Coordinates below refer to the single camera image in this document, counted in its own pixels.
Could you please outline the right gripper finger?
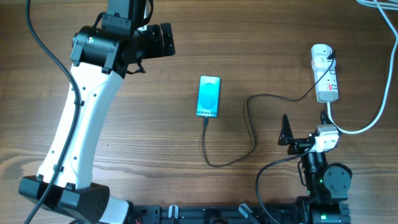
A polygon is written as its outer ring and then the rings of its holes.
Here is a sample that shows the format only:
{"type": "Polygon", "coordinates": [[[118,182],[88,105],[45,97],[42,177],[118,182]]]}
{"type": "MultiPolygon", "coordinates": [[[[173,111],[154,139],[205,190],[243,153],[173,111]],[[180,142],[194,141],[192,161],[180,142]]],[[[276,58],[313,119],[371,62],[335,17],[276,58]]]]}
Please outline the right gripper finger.
{"type": "Polygon", "coordinates": [[[321,111],[320,122],[322,125],[333,124],[333,122],[329,119],[326,111],[321,111]]]}
{"type": "Polygon", "coordinates": [[[290,122],[287,114],[282,117],[282,127],[278,139],[278,145],[286,146],[294,143],[294,136],[290,127],[290,122]]]}

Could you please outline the teal Galaxy smartphone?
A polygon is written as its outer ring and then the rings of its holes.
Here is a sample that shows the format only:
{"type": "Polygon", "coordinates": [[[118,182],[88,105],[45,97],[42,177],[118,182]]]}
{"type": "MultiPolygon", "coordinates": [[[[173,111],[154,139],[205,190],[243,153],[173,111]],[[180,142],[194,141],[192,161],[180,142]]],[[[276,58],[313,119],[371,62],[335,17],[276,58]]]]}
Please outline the teal Galaxy smartphone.
{"type": "Polygon", "coordinates": [[[221,78],[212,76],[201,76],[196,115],[215,118],[218,116],[220,98],[221,78]]]}

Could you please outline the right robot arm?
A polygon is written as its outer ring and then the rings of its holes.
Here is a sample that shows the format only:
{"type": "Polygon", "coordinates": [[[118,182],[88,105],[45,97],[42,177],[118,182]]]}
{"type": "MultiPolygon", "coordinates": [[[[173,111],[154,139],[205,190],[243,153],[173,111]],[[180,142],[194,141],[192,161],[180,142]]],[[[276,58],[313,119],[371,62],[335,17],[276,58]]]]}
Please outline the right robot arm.
{"type": "Polygon", "coordinates": [[[341,136],[338,128],[321,112],[321,124],[307,138],[295,138],[289,119],[282,117],[278,145],[288,146],[287,154],[299,156],[299,176],[308,195],[297,197],[295,223],[351,223],[348,190],[353,173],[341,163],[328,163],[326,153],[334,149],[341,136]]]}

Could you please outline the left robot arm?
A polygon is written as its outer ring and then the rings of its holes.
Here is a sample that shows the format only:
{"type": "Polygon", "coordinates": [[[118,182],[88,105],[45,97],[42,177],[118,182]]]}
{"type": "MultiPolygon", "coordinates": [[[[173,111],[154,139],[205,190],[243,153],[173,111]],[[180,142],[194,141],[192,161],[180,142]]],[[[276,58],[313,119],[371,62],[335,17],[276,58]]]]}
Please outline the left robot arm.
{"type": "Polygon", "coordinates": [[[93,182],[93,161],[105,117],[131,64],[175,53],[169,23],[150,24],[154,3],[109,1],[95,23],[73,36],[67,100],[51,148],[19,193],[74,223],[139,223],[132,202],[93,182]]]}

